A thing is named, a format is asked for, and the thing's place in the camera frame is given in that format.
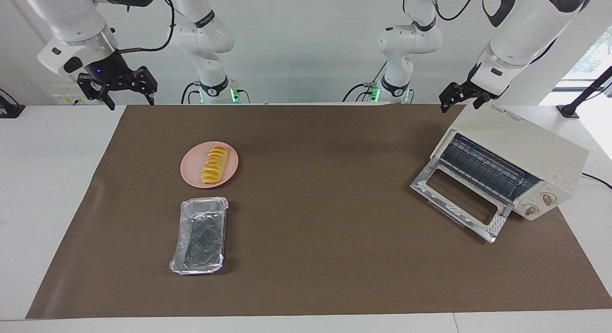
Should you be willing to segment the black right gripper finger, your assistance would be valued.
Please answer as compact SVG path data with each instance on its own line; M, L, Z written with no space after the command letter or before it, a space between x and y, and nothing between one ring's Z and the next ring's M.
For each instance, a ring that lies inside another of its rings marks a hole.
M145 96L149 105L154 105L158 83L146 66L138 67L135 71L135 88L138 93Z
M87 99L102 102L109 109L115 109L115 102L109 96L110 85L98 84L89 74L79 74L78 85Z

